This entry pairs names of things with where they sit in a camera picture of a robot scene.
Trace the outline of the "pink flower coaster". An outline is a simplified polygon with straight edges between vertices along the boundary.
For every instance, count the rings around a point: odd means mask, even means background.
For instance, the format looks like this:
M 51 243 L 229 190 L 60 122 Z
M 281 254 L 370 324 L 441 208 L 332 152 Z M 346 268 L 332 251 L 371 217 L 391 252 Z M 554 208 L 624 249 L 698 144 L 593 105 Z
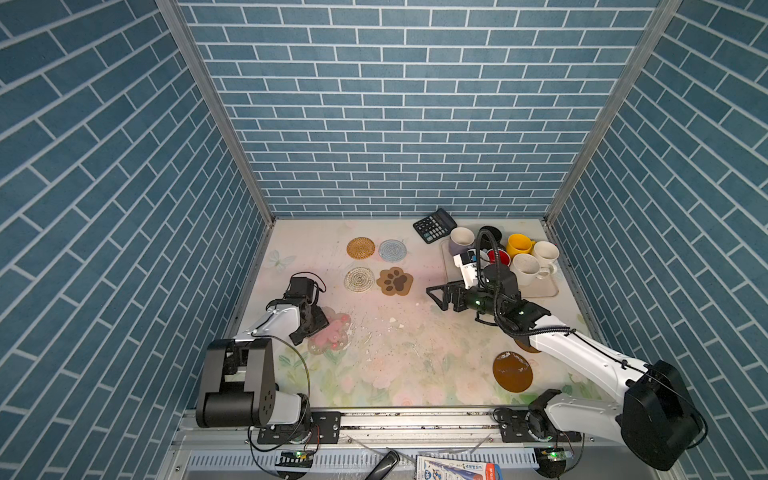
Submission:
M 312 355 L 323 355 L 328 351 L 340 351 L 349 343 L 349 329 L 352 319 L 347 313 L 337 313 L 331 308 L 322 308 L 328 325 L 311 336 L 308 351 Z

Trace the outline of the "blue woven round coaster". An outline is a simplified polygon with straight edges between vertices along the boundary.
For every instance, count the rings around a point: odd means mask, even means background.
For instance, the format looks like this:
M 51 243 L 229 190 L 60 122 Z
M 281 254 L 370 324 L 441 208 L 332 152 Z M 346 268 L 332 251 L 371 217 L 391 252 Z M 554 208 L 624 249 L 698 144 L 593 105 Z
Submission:
M 387 239 L 379 245 L 379 256 L 389 263 L 398 263 L 407 255 L 407 247 L 402 241 Z

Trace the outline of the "pale woven round coaster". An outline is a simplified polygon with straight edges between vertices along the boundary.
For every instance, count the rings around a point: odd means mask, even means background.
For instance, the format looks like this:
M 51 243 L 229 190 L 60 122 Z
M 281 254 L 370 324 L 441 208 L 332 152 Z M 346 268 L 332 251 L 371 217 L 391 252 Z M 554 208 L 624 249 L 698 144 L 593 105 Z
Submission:
M 344 278 L 344 287 L 355 293 L 370 290 L 375 283 L 373 271 L 367 267 L 355 267 L 347 272 Z

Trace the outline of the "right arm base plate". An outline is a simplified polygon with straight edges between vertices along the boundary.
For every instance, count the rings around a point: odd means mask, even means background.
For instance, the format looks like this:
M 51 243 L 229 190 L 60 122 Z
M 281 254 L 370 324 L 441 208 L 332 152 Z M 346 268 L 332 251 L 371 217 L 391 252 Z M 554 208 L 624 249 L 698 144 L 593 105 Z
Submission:
M 528 409 L 497 407 L 491 413 L 504 443 L 564 442 L 566 445 L 582 440 L 582 434 L 557 430 L 542 412 Z

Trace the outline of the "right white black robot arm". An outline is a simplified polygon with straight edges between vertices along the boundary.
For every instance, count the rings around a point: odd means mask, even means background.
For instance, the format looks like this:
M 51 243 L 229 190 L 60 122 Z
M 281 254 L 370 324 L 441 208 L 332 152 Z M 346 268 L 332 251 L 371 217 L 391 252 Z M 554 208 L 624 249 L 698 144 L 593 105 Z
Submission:
M 443 311 L 473 310 L 521 344 L 546 353 L 591 380 L 606 400 L 576 398 L 548 389 L 528 406 L 528 435 L 555 441 L 570 432 L 626 446 L 646 465 L 670 470 L 682 454 L 697 448 L 709 425 L 696 408 L 681 374 L 671 364 L 628 357 L 590 339 L 544 307 L 497 287 L 465 288 L 460 281 L 429 287 Z

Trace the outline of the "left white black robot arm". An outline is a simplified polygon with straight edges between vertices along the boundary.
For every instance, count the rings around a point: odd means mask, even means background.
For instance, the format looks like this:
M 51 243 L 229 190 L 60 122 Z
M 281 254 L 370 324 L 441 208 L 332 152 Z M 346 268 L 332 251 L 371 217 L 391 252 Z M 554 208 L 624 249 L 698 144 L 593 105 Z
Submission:
M 308 431 L 312 424 L 309 396 L 278 390 L 274 344 L 297 347 L 328 325 L 317 305 L 275 300 L 247 330 L 212 341 L 199 385 L 197 425 Z

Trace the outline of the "tan rattan round coaster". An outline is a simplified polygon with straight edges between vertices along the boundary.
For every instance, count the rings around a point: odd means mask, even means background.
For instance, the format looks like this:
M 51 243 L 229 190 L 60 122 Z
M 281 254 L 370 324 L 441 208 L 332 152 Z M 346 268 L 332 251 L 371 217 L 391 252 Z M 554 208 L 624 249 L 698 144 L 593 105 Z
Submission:
M 355 260 L 363 260 L 376 252 L 376 244 L 368 237 L 356 237 L 349 241 L 346 252 Z

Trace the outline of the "brown paw print coaster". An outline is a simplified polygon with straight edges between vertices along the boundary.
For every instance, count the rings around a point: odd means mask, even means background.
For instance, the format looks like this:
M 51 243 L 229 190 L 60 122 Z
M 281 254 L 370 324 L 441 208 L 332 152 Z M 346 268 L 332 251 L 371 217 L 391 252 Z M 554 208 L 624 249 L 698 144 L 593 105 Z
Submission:
M 399 267 L 382 270 L 376 280 L 376 284 L 386 296 L 407 296 L 413 282 L 413 276 Z

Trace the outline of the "amber glossy round coaster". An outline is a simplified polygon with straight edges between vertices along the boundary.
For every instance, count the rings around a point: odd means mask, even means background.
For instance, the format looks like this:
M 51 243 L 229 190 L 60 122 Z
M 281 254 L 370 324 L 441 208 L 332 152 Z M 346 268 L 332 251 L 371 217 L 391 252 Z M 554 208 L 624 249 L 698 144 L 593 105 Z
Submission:
M 530 363 L 523 356 L 512 351 L 505 351 L 496 356 L 492 373 L 499 386 L 511 393 L 522 393 L 533 383 L 533 370 Z

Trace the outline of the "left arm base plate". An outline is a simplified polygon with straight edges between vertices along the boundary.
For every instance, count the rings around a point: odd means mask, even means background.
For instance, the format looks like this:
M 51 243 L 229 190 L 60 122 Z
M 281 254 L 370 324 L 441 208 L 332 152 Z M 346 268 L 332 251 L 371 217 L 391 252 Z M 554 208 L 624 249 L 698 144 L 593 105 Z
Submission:
M 337 444 L 342 415 L 339 411 L 312 411 L 296 425 L 270 425 L 258 430 L 258 445 L 296 443 Z

